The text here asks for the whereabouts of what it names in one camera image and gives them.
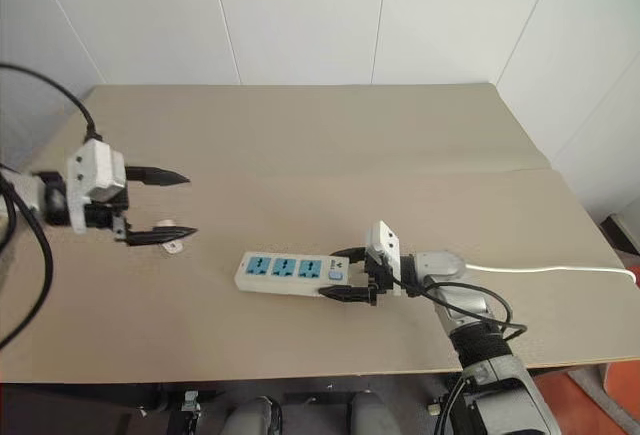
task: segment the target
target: white power strip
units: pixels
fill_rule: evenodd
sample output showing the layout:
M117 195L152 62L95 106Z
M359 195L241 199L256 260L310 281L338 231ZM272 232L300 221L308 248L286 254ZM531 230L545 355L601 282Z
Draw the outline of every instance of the white power strip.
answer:
M320 288L349 285L349 259L246 252L235 280L237 287L245 292L320 297Z

